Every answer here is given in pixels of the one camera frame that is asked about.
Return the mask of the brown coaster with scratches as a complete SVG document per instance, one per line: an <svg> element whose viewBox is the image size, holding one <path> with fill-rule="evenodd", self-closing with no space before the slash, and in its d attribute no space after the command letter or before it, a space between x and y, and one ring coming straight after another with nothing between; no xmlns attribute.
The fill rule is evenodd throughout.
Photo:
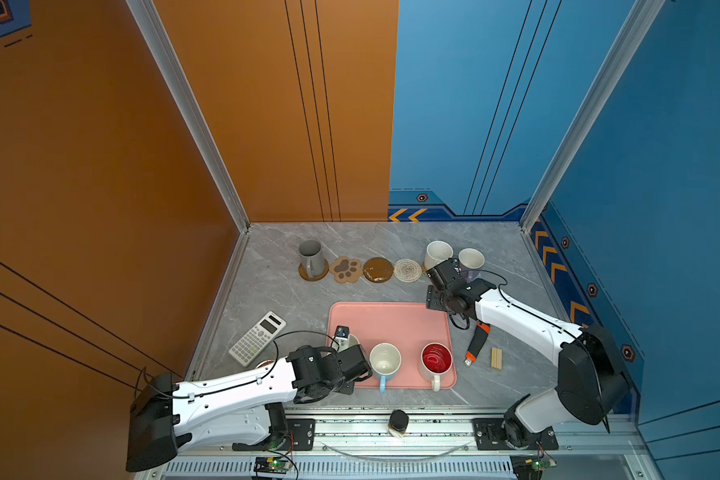
<svg viewBox="0 0 720 480"><path fill-rule="evenodd" d="M384 283L394 276L394 265L383 257L373 257L363 265L364 277L372 283Z"/></svg>

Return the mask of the grey mug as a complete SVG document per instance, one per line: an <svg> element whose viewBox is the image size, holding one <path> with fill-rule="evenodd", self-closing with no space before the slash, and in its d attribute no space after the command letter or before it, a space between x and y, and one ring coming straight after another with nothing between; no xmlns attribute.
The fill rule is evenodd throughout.
<svg viewBox="0 0 720 480"><path fill-rule="evenodd" d="M322 244L318 240L307 240L299 245L300 264L303 264L310 276L323 270L325 258Z"/></svg>

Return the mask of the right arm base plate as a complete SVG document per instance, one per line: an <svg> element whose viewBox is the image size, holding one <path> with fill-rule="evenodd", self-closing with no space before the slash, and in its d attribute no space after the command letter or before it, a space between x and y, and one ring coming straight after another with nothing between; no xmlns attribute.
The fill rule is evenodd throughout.
<svg viewBox="0 0 720 480"><path fill-rule="evenodd" d="M530 433L522 425L500 418L476 418L472 420L472 426L480 451L559 449L557 436L551 427Z"/></svg>

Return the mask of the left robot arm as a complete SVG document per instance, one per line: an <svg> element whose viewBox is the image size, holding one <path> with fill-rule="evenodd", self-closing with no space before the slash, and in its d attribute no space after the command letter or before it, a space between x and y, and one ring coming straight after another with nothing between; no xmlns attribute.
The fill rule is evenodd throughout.
<svg viewBox="0 0 720 480"><path fill-rule="evenodd" d="M130 406L125 469L146 471L205 445L273 450L290 436L286 405L320 401L371 376L359 345L305 345L268 366L198 382L156 376Z"/></svg>

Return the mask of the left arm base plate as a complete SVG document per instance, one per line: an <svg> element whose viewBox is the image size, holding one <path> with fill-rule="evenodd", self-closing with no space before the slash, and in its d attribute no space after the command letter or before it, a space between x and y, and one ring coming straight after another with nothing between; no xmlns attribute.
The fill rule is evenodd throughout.
<svg viewBox="0 0 720 480"><path fill-rule="evenodd" d="M311 451L314 444L315 420L308 418L287 419L284 423L276 422L262 441L246 445L234 443L233 451L264 451L277 452Z"/></svg>

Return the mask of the purple mug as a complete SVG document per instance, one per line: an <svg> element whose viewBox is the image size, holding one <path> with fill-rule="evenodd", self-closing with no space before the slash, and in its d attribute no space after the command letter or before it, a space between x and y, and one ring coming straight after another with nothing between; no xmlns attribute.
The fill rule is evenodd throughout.
<svg viewBox="0 0 720 480"><path fill-rule="evenodd" d="M479 277L485 263L485 257L479 250L474 248L462 249L457 258L461 275L468 283Z"/></svg>

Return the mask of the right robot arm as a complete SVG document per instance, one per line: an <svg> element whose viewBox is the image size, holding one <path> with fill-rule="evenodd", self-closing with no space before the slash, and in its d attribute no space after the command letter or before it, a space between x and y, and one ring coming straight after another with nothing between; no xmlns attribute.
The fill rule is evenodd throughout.
<svg viewBox="0 0 720 480"><path fill-rule="evenodd" d="M493 327L545 356L557 368L557 384L515 402L500 423L502 441L513 449L540 444L557 424L579 421L608 426L608 413L634 387L611 333L601 325L583 327L527 306L502 286L476 278L468 281L459 261L449 258L426 271L426 307L459 315L476 324L465 353L474 364Z"/></svg>

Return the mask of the white embroidered round coaster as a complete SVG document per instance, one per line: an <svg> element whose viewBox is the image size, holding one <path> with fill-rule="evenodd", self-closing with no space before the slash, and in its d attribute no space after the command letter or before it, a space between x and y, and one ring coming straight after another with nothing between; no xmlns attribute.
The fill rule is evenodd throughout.
<svg viewBox="0 0 720 480"><path fill-rule="evenodd" d="M394 276L403 283L416 282L422 275L422 265L413 259L400 259L394 264Z"/></svg>

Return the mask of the cork paw-shaped coaster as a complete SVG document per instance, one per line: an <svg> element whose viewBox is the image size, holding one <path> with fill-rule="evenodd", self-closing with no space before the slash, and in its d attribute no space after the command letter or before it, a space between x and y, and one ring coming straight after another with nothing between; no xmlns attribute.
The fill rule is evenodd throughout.
<svg viewBox="0 0 720 480"><path fill-rule="evenodd" d="M342 256L329 266L329 273L339 284L355 283L363 276L363 262Z"/></svg>

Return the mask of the plain brown round coaster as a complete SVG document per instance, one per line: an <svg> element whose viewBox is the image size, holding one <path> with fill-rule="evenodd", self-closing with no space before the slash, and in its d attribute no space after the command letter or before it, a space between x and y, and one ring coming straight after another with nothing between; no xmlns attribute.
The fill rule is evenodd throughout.
<svg viewBox="0 0 720 480"><path fill-rule="evenodd" d="M298 273L300 277L307 282L316 282L322 280L329 273L329 263L324 262L323 270L315 276L310 276L303 264L298 265Z"/></svg>

